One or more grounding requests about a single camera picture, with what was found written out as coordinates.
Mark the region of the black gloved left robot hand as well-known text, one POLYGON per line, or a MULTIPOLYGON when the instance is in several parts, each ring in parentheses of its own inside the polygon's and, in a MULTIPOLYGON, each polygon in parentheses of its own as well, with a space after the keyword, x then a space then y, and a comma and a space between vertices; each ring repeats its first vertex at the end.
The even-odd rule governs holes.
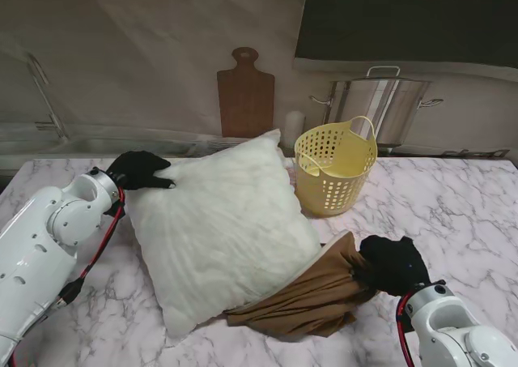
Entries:
POLYGON ((176 186, 173 180, 155 175, 170 166, 168 160, 151 152, 128 151, 118 156, 105 172, 123 190, 171 189, 176 186))

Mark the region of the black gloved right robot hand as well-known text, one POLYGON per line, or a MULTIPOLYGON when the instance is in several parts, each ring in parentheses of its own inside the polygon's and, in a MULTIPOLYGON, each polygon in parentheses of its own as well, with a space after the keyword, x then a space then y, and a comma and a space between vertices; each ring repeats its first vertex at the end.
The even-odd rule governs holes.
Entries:
POLYGON ((409 237, 393 241, 371 235, 361 241, 359 254, 365 264, 353 266, 353 277, 371 289, 403 297, 431 283, 422 256, 409 237))

